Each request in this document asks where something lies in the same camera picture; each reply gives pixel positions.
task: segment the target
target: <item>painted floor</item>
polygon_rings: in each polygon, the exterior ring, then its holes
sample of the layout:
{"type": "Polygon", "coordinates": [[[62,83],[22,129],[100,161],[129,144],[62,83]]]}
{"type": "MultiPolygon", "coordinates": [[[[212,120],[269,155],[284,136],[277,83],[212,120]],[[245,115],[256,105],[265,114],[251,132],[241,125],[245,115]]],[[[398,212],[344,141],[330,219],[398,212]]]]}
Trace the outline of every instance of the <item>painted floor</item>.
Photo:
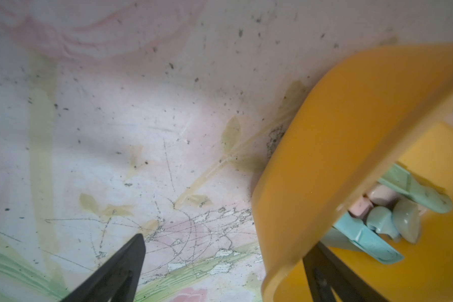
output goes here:
{"type": "Polygon", "coordinates": [[[0,0],[0,300],[60,300],[142,233],[136,301],[261,301],[250,196],[309,90],[436,42],[453,0],[0,0]]]}

